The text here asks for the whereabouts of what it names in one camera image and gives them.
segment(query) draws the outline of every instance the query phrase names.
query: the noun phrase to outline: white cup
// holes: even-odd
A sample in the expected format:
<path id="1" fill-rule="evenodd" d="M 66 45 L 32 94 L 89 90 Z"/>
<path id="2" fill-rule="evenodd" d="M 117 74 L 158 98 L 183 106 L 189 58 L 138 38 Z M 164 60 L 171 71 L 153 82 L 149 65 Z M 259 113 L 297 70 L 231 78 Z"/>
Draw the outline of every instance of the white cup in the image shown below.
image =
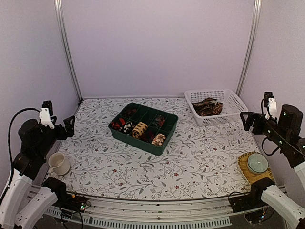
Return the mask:
<path id="1" fill-rule="evenodd" d="M 54 172 L 59 175 L 65 175 L 70 170 L 70 162 L 65 157 L 63 153 L 55 153 L 49 158 L 49 166 L 54 170 Z"/>

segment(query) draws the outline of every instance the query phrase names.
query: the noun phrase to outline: green plastic organizer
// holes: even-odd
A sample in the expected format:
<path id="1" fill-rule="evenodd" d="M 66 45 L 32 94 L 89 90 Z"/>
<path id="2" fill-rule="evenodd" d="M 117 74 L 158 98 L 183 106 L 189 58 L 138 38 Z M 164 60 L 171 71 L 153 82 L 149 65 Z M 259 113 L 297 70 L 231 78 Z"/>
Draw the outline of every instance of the green plastic organizer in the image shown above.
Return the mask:
<path id="1" fill-rule="evenodd" d="M 137 111 L 131 116 L 131 118 L 125 118 L 122 116 L 122 114 L 130 109 L 130 108 L 137 108 Z M 157 115 L 163 115 L 165 118 L 165 122 L 161 128 L 155 128 L 150 126 L 151 122 L 155 119 Z M 149 152 L 154 155 L 161 155 L 166 148 L 169 140 L 171 139 L 177 125 L 178 116 L 174 114 L 170 114 L 164 111 L 160 111 L 157 109 L 153 109 L 147 106 L 143 106 L 136 103 L 130 103 L 128 104 L 113 120 L 112 122 L 117 121 L 119 118 L 124 119 L 126 122 L 133 121 L 136 124 L 139 122 L 143 122 L 148 125 L 147 130 L 151 130 L 157 135 L 158 133 L 164 134 L 166 136 L 166 140 L 164 141 L 162 146 L 154 146 L 151 143 L 144 142 L 142 140 L 133 138 L 131 136 L 131 133 L 129 135 L 126 135 L 124 133 L 121 133 L 117 130 L 114 130 L 111 128 L 111 125 L 109 124 L 108 127 L 112 133 L 112 136 L 115 139 L 118 139 L 122 142 L 125 142 L 127 144 L 130 144 L 134 147 L 137 147 L 139 149 L 142 149 L 146 152 Z"/>

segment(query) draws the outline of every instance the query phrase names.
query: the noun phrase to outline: wire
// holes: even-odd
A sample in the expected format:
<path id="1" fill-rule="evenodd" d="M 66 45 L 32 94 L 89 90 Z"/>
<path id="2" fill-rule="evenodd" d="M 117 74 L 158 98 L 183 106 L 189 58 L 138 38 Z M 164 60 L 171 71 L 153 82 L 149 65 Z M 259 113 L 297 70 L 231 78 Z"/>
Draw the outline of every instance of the wire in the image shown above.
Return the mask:
<path id="1" fill-rule="evenodd" d="M 261 101 L 261 111 L 262 111 L 262 115 L 264 116 L 264 109 L 263 109 L 263 102 L 264 102 L 265 99 L 262 99 Z"/>
<path id="2" fill-rule="evenodd" d="M 230 203 L 231 205 L 233 205 L 233 203 L 231 202 L 230 197 L 231 197 L 234 193 L 237 193 L 237 194 L 241 194 L 241 195 L 246 196 L 246 194 L 245 194 L 245 193 L 242 193 L 242 192 L 231 192 L 230 195 L 228 196 L 228 201 L 229 201 L 229 203 Z"/>
<path id="3" fill-rule="evenodd" d="M 277 150 L 279 150 L 280 147 L 278 146 L 277 148 L 275 148 L 275 150 L 272 151 L 272 153 L 270 153 L 270 154 L 266 153 L 266 151 L 264 150 L 264 143 L 265 143 L 265 141 L 266 141 L 267 139 L 268 139 L 268 138 L 265 137 L 265 138 L 263 139 L 263 141 L 262 141 L 262 150 L 263 150 L 263 152 L 264 152 L 267 156 L 272 156 L 273 154 L 275 154 L 275 153 L 277 152 Z"/>
<path id="4" fill-rule="evenodd" d="M 264 109 L 263 109 L 263 102 L 264 102 L 264 99 L 262 99 L 261 101 L 261 111 L 262 111 L 262 116 L 263 118 L 266 120 L 265 116 L 264 116 Z M 286 144 L 288 144 L 292 149 L 294 149 L 296 152 L 302 154 L 302 152 L 298 149 L 296 149 L 293 145 L 291 145 L 289 142 L 286 141 L 286 139 L 284 139 L 272 126 L 270 126 L 270 128 L 273 130 L 273 132 L 275 132 Z"/>
<path id="5" fill-rule="evenodd" d="M 76 206 L 74 206 L 74 205 L 72 205 L 72 204 L 63 203 L 63 202 L 62 202 L 61 204 L 66 205 L 66 206 L 68 206 L 68 207 L 70 207 L 70 208 L 75 209 L 75 212 L 74 212 L 74 213 L 68 212 L 68 211 L 66 211 L 66 210 L 62 210 L 62 209 L 61 209 L 61 221 L 62 221 L 62 225 L 63 225 L 66 229 L 69 229 L 69 228 L 65 225 L 65 223 L 63 222 L 64 219 L 63 219 L 62 217 L 63 217 L 64 215 L 67 215 L 68 213 L 70 213 L 71 216 L 72 216 L 73 214 L 75 214 L 75 213 L 77 212 L 77 213 L 80 215 L 80 217 L 81 217 L 81 229 L 83 229 L 83 228 L 84 228 L 84 221 L 83 221 L 83 218 L 82 218 L 82 215 L 81 215 L 81 211 L 80 211 Z"/>
<path id="6" fill-rule="evenodd" d="M 3 202 L 3 199 L 7 193 L 7 191 L 9 190 L 10 188 L 10 185 L 11 185 L 11 182 L 13 180 L 13 176 L 14 176 L 14 166 L 13 166 L 13 157 L 12 157 L 12 153 L 11 153 L 11 147 L 10 147 L 10 132 L 11 132 L 11 127 L 13 125 L 13 122 L 15 120 L 15 118 L 21 114 L 22 112 L 25 112 L 25 111 L 37 111 L 39 112 L 39 110 L 35 109 L 35 108 L 25 108 L 25 109 L 22 109 L 20 111 L 18 111 L 12 118 L 12 120 L 10 121 L 10 125 L 9 125 L 9 133 L 8 133 L 8 145 L 9 145 L 9 156 L 10 156 L 10 167 L 11 167 L 11 173 L 10 173 L 10 179 L 9 179 L 9 183 L 8 185 L 6 186 L 5 190 L 3 191 L 3 194 L 1 196 L 1 199 L 0 199 L 0 206 Z"/>
<path id="7" fill-rule="evenodd" d="M 267 112 L 268 112 L 269 116 L 272 118 L 272 115 L 270 114 L 270 111 L 269 111 L 269 107 L 267 107 Z"/>
<path id="8" fill-rule="evenodd" d="M 250 224 L 252 224 L 252 225 L 261 224 L 261 223 L 266 222 L 267 220 L 269 220 L 269 219 L 273 216 L 273 214 L 275 213 L 275 210 L 273 209 L 273 212 L 272 212 L 268 217 L 265 218 L 264 216 L 265 216 L 265 214 L 267 213 L 267 210 L 268 210 L 268 209 L 269 209 L 269 205 L 267 206 L 267 209 L 264 211 L 263 215 L 261 216 L 261 217 L 263 217 L 263 219 L 262 219 L 261 221 L 259 221 L 258 223 L 253 223 L 254 220 L 251 220 L 251 219 L 250 219 L 250 214 L 244 214 L 244 218 L 245 218 Z"/>

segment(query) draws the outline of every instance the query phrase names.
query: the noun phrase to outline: floral tablecloth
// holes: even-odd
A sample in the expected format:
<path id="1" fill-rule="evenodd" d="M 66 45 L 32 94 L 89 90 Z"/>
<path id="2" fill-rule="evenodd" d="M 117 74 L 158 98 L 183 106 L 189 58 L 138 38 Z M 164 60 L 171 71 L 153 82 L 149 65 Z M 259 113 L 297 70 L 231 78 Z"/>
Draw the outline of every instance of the floral tablecloth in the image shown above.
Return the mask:
<path id="1" fill-rule="evenodd" d="M 109 122 L 130 102 L 178 115 L 166 150 L 155 156 L 114 139 Z M 197 126 L 183 98 L 84 100 L 76 114 L 75 136 L 59 149 L 71 163 L 55 176 L 71 192 L 100 197 L 181 200 L 227 196 L 250 189 L 237 158 L 258 151 L 242 123 Z"/>

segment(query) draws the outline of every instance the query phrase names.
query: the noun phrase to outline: ceramic cup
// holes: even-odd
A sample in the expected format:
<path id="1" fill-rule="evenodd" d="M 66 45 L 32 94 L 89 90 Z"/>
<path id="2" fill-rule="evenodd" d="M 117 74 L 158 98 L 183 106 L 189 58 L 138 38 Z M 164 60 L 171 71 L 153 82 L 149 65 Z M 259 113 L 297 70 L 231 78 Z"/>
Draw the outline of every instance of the ceramic cup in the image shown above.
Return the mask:
<path id="1" fill-rule="evenodd" d="M 253 174 L 261 174 L 267 171 L 268 161 L 261 154 L 251 154 L 248 157 L 248 168 Z"/>
<path id="2" fill-rule="evenodd" d="M 70 162 L 61 152 L 55 153 L 52 156 L 50 156 L 49 166 L 59 176 L 67 174 L 71 167 Z"/>

